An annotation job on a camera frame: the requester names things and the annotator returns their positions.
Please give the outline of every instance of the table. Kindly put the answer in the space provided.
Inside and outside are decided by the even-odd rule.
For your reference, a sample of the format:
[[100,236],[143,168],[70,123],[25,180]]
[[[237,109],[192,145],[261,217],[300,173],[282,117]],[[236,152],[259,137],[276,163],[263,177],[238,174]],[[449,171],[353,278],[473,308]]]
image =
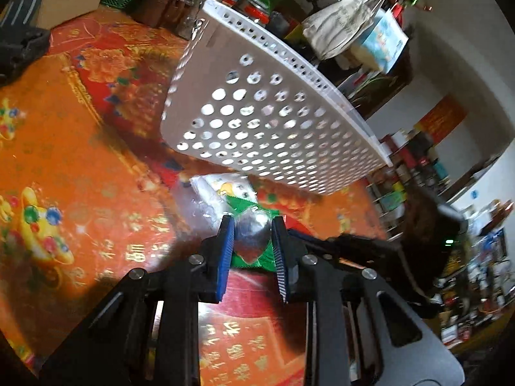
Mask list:
[[[0,89],[0,329],[34,372],[128,270],[164,268],[211,234],[189,178],[227,169],[157,132],[185,45],[100,7]],[[327,197],[251,182],[289,226],[385,238],[360,181]],[[203,383],[301,384],[304,331],[274,274],[231,271],[223,303],[199,308]]]

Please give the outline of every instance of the brown mug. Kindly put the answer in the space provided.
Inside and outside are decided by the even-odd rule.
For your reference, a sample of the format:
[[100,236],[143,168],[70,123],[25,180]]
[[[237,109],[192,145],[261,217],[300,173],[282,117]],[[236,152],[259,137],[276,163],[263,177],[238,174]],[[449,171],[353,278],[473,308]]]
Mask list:
[[184,13],[184,0],[143,0],[132,18],[151,28],[171,27]]

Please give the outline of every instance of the floral tablecloth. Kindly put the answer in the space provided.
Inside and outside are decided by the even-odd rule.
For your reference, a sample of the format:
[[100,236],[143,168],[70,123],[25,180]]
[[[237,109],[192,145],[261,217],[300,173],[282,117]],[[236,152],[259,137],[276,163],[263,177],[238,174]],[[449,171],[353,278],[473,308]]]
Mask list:
[[[226,169],[157,131],[185,44],[100,7],[0,89],[0,329],[34,372],[129,269],[161,269],[207,232],[189,178]],[[320,197],[251,181],[289,226],[385,236],[362,182]],[[282,305],[271,273],[231,271],[199,333],[204,384],[302,383],[305,309]]]

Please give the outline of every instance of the white plastic basket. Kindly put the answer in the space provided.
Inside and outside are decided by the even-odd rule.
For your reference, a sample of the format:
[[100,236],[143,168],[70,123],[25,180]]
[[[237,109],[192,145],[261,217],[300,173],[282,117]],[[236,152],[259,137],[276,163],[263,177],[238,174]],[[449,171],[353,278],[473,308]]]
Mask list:
[[318,70],[215,0],[198,14],[161,132],[179,152],[320,194],[389,163],[365,121]]

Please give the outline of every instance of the silver screw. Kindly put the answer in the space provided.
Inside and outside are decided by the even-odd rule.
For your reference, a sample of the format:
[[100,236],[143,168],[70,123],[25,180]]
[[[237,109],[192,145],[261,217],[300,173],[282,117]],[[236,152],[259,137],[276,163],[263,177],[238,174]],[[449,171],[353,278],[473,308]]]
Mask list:
[[132,269],[131,271],[129,271],[129,277],[132,278],[133,280],[139,280],[144,275],[145,275],[144,269]]
[[204,262],[204,257],[202,257],[202,255],[200,255],[200,254],[193,254],[193,255],[190,255],[190,257],[188,258],[188,261],[192,265],[200,265]]
[[306,265],[315,265],[318,262],[318,258],[312,254],[306,254],[302,257],[302,262]]
[[375,280],[375,278],[378,277],[378,273],[376,273],[374,269],[363,269],[361,275],[368,280]]

